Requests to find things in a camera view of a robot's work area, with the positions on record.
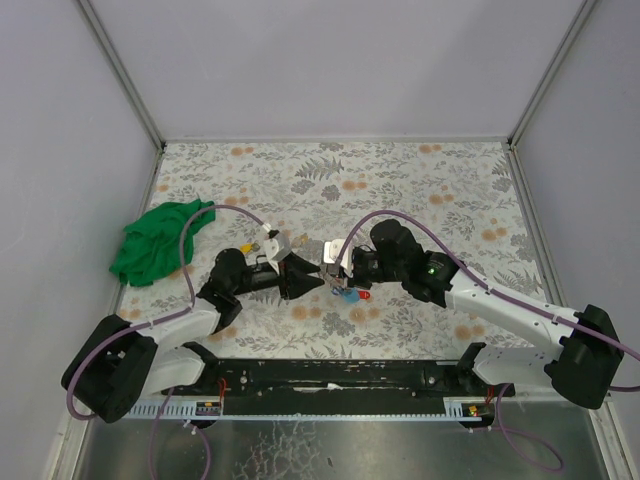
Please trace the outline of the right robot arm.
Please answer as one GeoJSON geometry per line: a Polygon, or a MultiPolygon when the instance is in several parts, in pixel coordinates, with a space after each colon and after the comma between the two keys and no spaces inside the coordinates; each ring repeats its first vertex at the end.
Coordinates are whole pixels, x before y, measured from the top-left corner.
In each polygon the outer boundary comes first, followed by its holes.
{"type": "Polygon", "coordinates": [[[376,224],[370,239],[370,248],[345,244],[339,252],[349,285],[395,282],[416,300],[476,315],[526,340],[525,347],[468,348],[461,364],[487,384],[551,387],[580,407],[601,407],[624,357],[605,310],[577,311],[494,286],[446,249],[424,249],[395,219],[376,224]]]}

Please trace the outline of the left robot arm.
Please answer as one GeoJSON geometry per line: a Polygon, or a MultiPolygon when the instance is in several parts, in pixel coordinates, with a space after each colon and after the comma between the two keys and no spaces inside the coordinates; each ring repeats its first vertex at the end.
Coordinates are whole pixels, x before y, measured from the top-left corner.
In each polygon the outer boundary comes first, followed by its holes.
{"type": "Polygon", "coordinates": [[[193,305],[146,323],[116,314],[99,322],[61,379],[69,413],[113,423],[146,395],[196,383],[205,362],[190,346],[231,325],[240,295],[277,288],[293,300],[323,285],[319,272],[294,253],[250,265],[238,249],[220,252],[193,305]]]}

